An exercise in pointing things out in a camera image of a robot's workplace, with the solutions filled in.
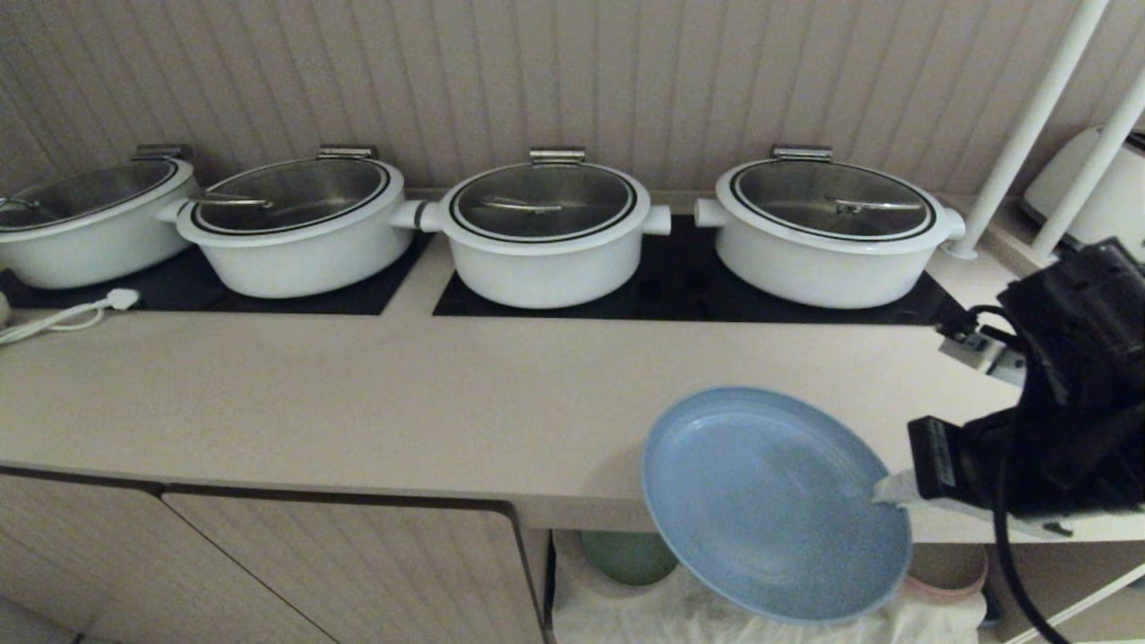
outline glass lid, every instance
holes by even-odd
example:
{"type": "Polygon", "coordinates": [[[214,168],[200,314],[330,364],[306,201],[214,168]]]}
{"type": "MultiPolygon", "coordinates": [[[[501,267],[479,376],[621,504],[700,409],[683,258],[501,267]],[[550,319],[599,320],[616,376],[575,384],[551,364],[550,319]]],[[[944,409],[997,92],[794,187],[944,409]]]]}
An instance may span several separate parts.
{"type": "Polygon", "coordinates": [[[29,230],[79,219],[128,202],[166,181],[175,164],[132,162],[0,199],[0,231],[29,230]]]}
{"type": "Polygon", "coordinates": [[[357,159],[287,162],[239,174],[195,197],[195,222],[214,233],[277,233],[334,219],[389,184],[380,165],[357,159]]]}
{"type": "Polygon", "coordinates": [[[552,242],[585,236],[631,212],[629,182],[581,164],[515,165],[476,179],[453,198],[453,219],[496,239],[552,242]]]}
{"type": "Polygon", "coordinates": [[[934,219],[915,190],[837,163],[761,163],[737,174],[733,190],[757,214],[824,237],[899,239],[922,234],[934,219]]]}

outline countertop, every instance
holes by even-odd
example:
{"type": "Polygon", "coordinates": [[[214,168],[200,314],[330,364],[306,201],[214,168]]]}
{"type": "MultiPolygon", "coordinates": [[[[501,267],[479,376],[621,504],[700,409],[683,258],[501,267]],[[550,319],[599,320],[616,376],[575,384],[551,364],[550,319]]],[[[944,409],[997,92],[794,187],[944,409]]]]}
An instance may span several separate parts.
{"type": "MultiPolygon", "coordinates": [[[[654,529],[642,441],[697,390],[800,398],[892,471],[911,465],[908,421],[963,423],[1019,393],[940,354],[929,328],[434,317],[452,268],[439,235],[380,316],[126,312],[0,348],[0,463],[497,498],[530,527],[654,529]]],[[[929,270],[964,306],[1013,280],[987,256],[938,252],[929,270]]],[[[985,521],[945,510],[911,520],[919,542],[993,540],[985,521]]],[[[1076,528],[1140,539],[1145,518],[1076,528]]]]}

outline blue plate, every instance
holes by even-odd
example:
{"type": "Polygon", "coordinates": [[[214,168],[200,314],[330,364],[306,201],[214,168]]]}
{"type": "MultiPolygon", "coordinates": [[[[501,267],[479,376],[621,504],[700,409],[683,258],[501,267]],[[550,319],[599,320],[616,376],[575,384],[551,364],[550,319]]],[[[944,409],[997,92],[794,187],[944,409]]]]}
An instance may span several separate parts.
{"type": "Polygon", "coordinates": [[[837,623],[886,603],[910,561],[910,523],[870,502],[886,468],[819,409],[717,388],[656,421],[643,492],[656,527],[712,590],[760,615],[837,623]]]}

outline induction cooktop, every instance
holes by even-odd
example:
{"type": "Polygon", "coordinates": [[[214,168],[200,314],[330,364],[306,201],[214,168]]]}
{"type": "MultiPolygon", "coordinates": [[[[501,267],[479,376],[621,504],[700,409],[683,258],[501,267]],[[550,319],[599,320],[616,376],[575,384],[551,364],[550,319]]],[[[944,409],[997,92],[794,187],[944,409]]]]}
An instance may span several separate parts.
{"type": "Polygon", "coordinates": [[[226,313],[310,313],[378,315],[417,262],[432,235],[418,233],[405,253],[385,270],[335,291],[303,298],[261,299],[231,291],[198,246],[117,280],[79,289],[46,291],[24,285],[11,270],[0,273],[0,291],[17,308],[68,308],[102,299],[111,289],[135,289],[134,311],[226,313]]]}
{"type": "Polygon", "coordinates": [[[716,230],[676,215],[672,235],[645,236],[635,275],[611,293],[555,309],[515,308],[473,292],[455,273],[434,315],[477,317],[571,317],[687,322],[934,325],[964,309],[927,274],[891,304],[863,309],[807,306],[767,294],[728,270],[716,254],[716,230]]]}

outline paneled wall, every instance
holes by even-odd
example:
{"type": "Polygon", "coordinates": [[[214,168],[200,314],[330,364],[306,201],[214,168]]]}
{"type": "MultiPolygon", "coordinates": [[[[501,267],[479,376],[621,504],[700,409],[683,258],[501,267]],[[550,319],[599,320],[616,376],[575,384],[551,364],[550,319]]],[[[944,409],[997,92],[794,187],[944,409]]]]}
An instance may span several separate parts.
{"type": "MultiPolygon", "coordinates": [[[[419,187],[583,144],[710,188],[776,141],[973,191],[1074,0],[3,0],[0,191],[191,142],[207,181],[377,143],[419,187]]],[[[1020,181],[1145,64],[1114,0],[1020,181]]]]}

